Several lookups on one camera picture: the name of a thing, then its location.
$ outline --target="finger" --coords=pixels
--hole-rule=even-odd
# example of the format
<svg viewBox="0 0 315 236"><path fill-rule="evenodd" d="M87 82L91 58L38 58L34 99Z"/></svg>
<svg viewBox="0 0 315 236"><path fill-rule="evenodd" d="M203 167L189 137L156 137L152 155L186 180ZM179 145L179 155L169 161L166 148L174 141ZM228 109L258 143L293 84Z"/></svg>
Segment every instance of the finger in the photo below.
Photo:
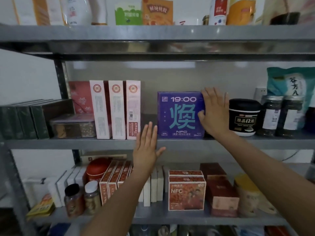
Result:
<svg viewBox="0 0 315 236"><path fill-rule="evenodd" d="M210 99L211 99L211 104L212 105L217 105L218 104L218 99L217 96L215 94L214 88L205 88Z"/></svg>
<svg viewBox="0 0 315 236"><path fill-rule="evenodd" d="M215 94L216 94L217 99L218 99L218 105L224 106L224 101L223 101L223 97L222 97L220 90L217 88L214 88L214 91L215 91Z"/></svg>
<svg viewBox="0 0 315 236"><path fill-rule="evenodd" d="M229 110L230 107L230 98L229 98L229 93L225 93L224 95L224 108Z"/></svg>
<svg viewBox="0 0 315 236"><path fill-rule="evenodd" d="M149 122L148 131L147 131L147 135L146 135L146 143L145 143L146 147L150 146L151 138L152 138L152 122Z"/></svg>
<svg viewBox="0 0 315 236"><path fill-rule="evenodd" d="M161 147L159 150L157 150L156 155L157 157L159 157L160 155L162 155L162 153L166 150L166 147Z"/></svg>
<svg viewBox="0 0 315 236"><path fill-rule="evenodd" d="M207 110L211 107L210 96L208 95L207 91L204 89L201 91L201 93L202 93L204 104L205 104L206 110Z"/></svg>
<svg viewBox="0 0 315 236"><path fill-rule="evenodd" d="M154 128L153 128L153 133L152 133L152 138L151 138L151 143L150 143L150 146L155 149L156 146L157 146L157 126L155 125Z"/></svg>
<svg viewBox="0 0 315 236"><path fill-rule="evenodd" d="M137 133L137 139L136 139L136 146L135 146L135 150L138 150L140 147L140 138L141 138L141 132Z"/></svg>
<svg viewBox="0 0 315 236"><path fill-rule="evenodd" d="M200 122L202 123L202 122L203 122L203 119L204 119L204 117L205 117L205 115L204 115L204 110L201 110L201 111L198 113L198 117L199 117Z"/></svg>
<svg viewBox="0 0 315 236"><path fill-rule="evenodd" d="M140 147L144 147L144 145L146 143L147 131L148 131L148 125L145 124L144 128L143 128L143 131L142 131L141 139L140 139Z"/></svg>

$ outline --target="white jar lid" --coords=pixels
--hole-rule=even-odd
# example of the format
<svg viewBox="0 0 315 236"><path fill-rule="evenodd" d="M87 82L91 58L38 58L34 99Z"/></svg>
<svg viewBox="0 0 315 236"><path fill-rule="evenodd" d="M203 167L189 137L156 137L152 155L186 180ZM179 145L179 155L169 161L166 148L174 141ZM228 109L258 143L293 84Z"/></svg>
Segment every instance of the white jar lid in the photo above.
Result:
<svg viewBox="0 0 315 236"><path fill-rule="evenodd" d="M85 185L85 192L86 193L93 193L94 191L96 191L97 190L97 188L98 188L98 182L97 181L90 181L89 183L87 183L86 185Z"/></svg>

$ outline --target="purple box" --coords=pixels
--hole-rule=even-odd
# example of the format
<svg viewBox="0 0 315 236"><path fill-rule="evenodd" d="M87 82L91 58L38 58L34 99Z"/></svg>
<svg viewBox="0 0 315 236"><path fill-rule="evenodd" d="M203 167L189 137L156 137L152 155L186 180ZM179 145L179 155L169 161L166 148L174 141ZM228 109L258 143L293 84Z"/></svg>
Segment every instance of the purple box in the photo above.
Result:
<svg viewBox="0 0 315 236"><path fill-rule="evenodd" d="M204 110L201 92L158 92L160 138L203 138L198 112Z"/></svg>

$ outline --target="hand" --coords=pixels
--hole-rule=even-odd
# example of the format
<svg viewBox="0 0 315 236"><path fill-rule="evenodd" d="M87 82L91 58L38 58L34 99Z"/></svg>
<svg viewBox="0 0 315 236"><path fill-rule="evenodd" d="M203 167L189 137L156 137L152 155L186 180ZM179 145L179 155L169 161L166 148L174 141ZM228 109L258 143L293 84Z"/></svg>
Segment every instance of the hand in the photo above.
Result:
<svg viewBox="0 0 315 236"><path fill-rule="evenodd" d="M201 91L206 106L198 113L203 128L215 139L229 133L229 97L225 93L224 99L217 88L205 88Z"/></svg>
<svg viewBox="0 0 315 236"><path fill-rule="evenodd" d="M157 132L157 126L154 126L152 133L152 122L149 122L149 125L144 126L142 135L140 132L137 134L136 147L133 152L134 171L145 174L145 180L152 173L157 158L166 150L166 147L161 147L155 151Z"/></svg>

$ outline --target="teal bag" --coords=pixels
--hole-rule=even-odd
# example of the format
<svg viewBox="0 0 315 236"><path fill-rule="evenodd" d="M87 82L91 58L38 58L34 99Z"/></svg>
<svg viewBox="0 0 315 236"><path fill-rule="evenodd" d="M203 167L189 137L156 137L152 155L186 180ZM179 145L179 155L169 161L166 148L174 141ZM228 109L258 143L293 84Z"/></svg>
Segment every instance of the teal bag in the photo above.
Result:
<svg viewBox="0 0 315 236"><path fill-rule="evenodd" d="M298 128L304 126L304 115L307 111L315 87L315 67L295 67L282 69L278 67L267 68L268 83L267 94L274 96L303 96L303 115Z"/></svg>

